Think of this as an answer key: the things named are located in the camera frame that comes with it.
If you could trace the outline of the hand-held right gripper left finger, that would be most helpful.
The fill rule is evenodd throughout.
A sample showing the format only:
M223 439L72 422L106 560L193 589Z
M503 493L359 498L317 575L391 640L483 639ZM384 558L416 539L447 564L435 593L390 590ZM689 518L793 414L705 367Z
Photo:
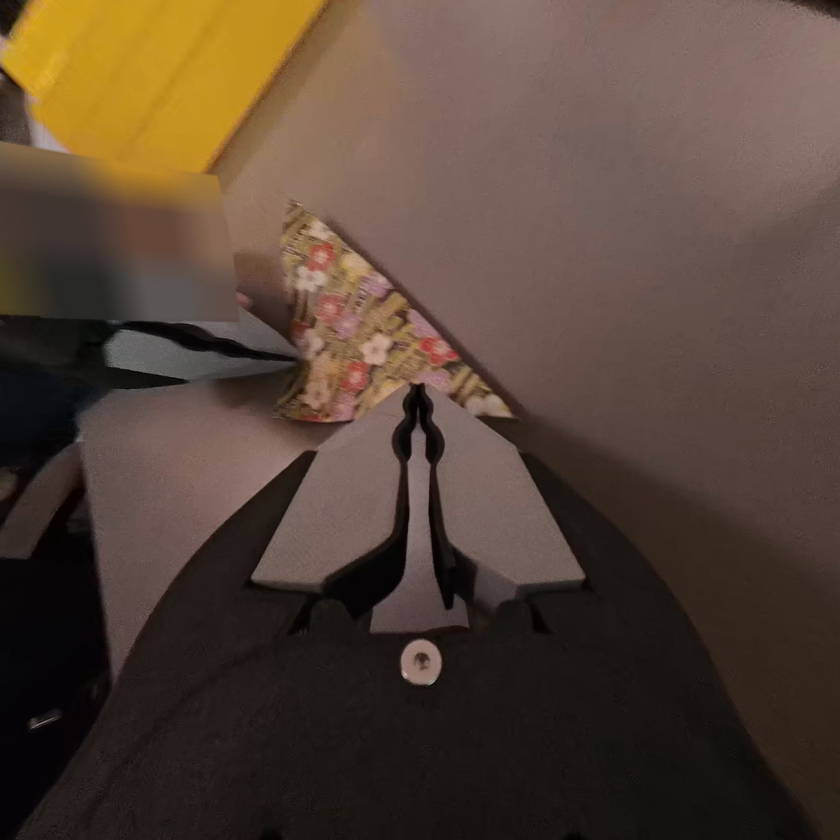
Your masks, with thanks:
M353 617L400 583L416 393L404 385L322 444L250 580L341 602Z

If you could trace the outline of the floral patterned origami paper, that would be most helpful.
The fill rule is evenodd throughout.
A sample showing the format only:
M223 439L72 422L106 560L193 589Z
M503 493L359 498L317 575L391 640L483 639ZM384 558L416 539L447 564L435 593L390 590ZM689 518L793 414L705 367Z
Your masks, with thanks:
M348 423L404 385L430 386L475 417L514 417L391 281L314 213L289 203L280 242L300 361L274 417Z

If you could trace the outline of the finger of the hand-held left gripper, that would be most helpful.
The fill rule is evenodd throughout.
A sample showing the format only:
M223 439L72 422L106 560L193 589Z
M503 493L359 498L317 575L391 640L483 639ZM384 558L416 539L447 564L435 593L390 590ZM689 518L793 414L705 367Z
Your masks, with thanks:
M104 346L104 358L113 369L147 374L180 382L214 382L285 372L295 361L252 360L214 351L188 350L163 338L119 331Z
M278 331L250 312L239 309L236 321L179 321L165 323L180 332L200 329L219 340L233 341L248 350L295 356L297 352ZM251 361L212 350L189 350L172 339L129 331L124 332L125 361Z

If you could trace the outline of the yellow cardboard box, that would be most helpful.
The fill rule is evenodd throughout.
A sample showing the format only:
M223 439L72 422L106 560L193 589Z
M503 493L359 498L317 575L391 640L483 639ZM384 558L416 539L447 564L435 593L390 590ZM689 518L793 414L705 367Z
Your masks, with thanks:
M2 69L59 149L202 174L326 5L26 2Z

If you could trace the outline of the dark furniture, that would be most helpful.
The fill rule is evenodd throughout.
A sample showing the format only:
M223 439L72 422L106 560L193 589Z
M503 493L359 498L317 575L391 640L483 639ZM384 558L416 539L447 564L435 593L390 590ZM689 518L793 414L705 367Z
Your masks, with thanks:
M2 499L1 834L13 838L111 686L79 445Z

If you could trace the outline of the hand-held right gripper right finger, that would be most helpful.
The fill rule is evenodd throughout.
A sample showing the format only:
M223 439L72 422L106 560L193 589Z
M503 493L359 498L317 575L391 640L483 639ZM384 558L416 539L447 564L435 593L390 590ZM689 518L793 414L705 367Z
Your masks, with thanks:
M526 466L497 431L425 385L415 386L426 437L434 572L447 608L581 588L585 572Z

